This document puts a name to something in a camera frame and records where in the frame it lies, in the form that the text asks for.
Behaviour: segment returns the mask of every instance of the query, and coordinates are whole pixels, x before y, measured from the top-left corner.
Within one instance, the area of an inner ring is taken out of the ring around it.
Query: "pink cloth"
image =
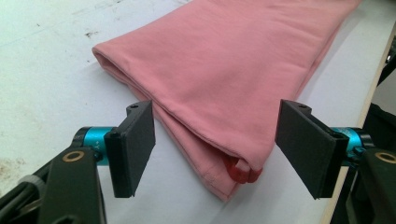
[[[295,99],[359,0],[195,0],[93,48],[222,200],[254,182]]]

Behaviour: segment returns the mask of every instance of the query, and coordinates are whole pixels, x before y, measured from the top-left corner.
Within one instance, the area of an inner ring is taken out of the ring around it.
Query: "black mechanical part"
[[[396,223],[395,176],[396,153],[378,148],[363,153],[346,201],[349,223]]]
[[[134,195],[155,145],[151,102],[128,106],[127,115],[108,133],[106,146],[119,197]],[[78,130],[69,148],[33,174],[46,183],[44,196],[34,184],[22,182],[0,198],[0,223],[106,223],[96,169],[100,152],[84,146],[90,128]]]
[[[378,84],[379,86],[387,77],[392,74],[392,72],[396,69],[396,36],[393,38],[392,44],[390,45],[389,55],[386,60],[386,65],[382,69],[381,76],[379,77]]]
[[[327,127],[311,112],[307,105],[282,100],[276,143],[314,199],[331,198],[348,137]]]
[[[368,134],[365,130],[360,128],[352,128],[352,129],[359,135],[359,138],[361,139],[361,145],[364,148],[369,149],[375,147],[371,135]]]
[[[105,135],[114,196],[129,198],[135,194],[155,145],[152,102],[127,107],[128,117]]]
[[[52,160],[38,223],[106,223],[94,154],[70,147]]]
[[[396,115],[371,104],[363,129],[371,135],[376,147],[396,152]]]

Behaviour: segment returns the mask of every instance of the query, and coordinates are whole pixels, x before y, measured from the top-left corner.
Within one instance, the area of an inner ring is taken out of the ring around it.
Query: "blue cylindrical joint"
[[[105,134],[114,127],[91,127],[85,134],[84,147],[92,147],[102,157],[98,165],[108,165],[107,149],[105,144]]]
[[[352,128],[332,128],[335,132],[343,133],[349,138],[349,142],[346,147],[346,161],[350,166],[355,167],[359,164],[361,154],[365,151],[361,137]]]

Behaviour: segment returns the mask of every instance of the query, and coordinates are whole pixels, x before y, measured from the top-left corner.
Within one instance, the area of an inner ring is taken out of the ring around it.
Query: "white table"
[[[188,1],[23,2],[0,5],[0,195],[68,147],[80,127],[117,126],[137,102],[91,48]],[[395,20],[395,1],[363,1],[298,101],[329,126],[361,126]],[[108,168],[99,168],[109,223],[328,221],[334,200],[314,201],[279,148],[255,184],[223,203],[155,125],[157,145],[135,198],[114,199]]]

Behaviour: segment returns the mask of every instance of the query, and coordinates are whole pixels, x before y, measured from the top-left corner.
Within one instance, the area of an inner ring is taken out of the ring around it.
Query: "black metal bracket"
[[[396,223],[396,153],[371,148],[363,153],[346,200],[349,223]]]
[[[155,145],[151,102],[130,105],[126,110],[125,121],[105,135],[116,198],[134,195]]]
[[[307,105],[282,100],[276,143],[311,195],[331,198],[348,138],[327,127],[311,111]]]
[[[106,223],[94,153],[70,147],[52,160],[38,223]]]

